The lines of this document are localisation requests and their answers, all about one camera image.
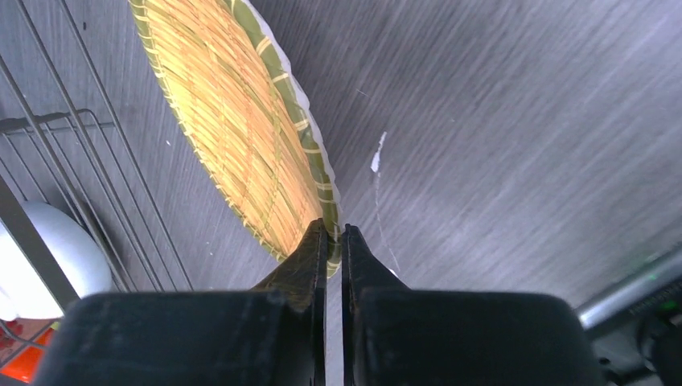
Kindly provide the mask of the white ceramic bowl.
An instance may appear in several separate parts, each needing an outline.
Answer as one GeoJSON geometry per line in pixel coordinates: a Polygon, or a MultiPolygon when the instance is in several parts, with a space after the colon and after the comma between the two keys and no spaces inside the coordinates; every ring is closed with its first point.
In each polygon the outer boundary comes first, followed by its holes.
{"type": "Polygon", "coordinates": [[[64,316],[71,303],[115,290],[108,257],[57,207],[21,203],[23,228],[1,222],[1,320],[64,316]]]}

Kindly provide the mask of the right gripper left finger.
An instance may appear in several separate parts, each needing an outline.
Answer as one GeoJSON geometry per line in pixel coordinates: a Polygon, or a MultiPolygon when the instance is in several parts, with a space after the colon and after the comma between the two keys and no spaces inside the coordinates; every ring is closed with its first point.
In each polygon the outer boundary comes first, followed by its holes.
{"type": "Polygon", "coordinates": [[[65,315],[36,385],[323,385],[322,220],[252,289],[98,294],[65,315]]]}

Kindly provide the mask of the woven bamboo tray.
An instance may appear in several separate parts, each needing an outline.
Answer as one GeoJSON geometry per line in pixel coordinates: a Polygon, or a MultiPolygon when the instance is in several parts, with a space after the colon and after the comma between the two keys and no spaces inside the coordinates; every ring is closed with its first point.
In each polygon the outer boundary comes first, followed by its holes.
{"type": "Polygon", "coordinates": [[[138,35],[179,127],[211,181],[277,261],[312,220],[340,267],[339,191],[290,61],[249,1],[133,1],[138,35]]]}

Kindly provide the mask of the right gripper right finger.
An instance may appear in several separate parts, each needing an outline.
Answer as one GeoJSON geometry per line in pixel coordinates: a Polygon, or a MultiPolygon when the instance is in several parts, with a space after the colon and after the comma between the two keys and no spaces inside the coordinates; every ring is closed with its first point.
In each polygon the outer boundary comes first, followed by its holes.
{"type": "Polygon", "coordinates": [[[571,307],[547,294],[411,289],[347,225],[346,385],[602,385],[571,307]]]}

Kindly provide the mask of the wire dish rack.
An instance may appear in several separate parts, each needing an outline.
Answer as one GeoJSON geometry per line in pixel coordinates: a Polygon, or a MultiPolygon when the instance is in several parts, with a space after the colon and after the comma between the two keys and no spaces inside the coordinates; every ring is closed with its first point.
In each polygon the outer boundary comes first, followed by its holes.
{"type": "Polygon", "coordinates": [[[1,4],[1,177],[73,222],[76,257],[114,290],[192,288],[69,1],[1,4]]]}

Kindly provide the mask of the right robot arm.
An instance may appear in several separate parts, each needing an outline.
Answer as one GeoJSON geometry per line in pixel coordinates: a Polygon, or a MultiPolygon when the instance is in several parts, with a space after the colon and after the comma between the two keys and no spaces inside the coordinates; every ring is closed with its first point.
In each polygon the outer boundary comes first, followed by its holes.
{"type": "MultiPolygon", "coordinates": [[[[580,310],[547,294],[411,289],[341,242],[346,385],[681,382],[681,251],[580,310]]],[[[98,294],[65,314],[36,385],[322,385],[329,235],[312,221],[252,289],[98,294]]]]}

